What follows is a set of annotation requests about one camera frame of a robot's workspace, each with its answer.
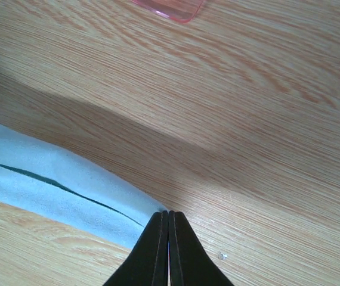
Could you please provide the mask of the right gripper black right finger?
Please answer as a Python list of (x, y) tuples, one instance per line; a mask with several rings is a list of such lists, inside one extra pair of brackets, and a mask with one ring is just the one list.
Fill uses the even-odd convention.
[(209, 258), (182, 212), (169, 212), (171, 285), (225, 286), (233, 283)]

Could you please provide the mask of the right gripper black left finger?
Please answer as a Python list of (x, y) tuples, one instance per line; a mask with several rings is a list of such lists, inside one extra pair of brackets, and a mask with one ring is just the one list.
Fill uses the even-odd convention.
[(104, 286), (167, 285), (168, 248), (168, 212), (156, 212), (129, 256)]

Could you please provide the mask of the light blue cleaning cloth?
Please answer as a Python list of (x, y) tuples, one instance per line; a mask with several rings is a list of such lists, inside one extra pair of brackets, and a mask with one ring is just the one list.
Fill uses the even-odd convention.
[(0, 125), (0, 202), (133, 247), (164, 206), (64, 148)]

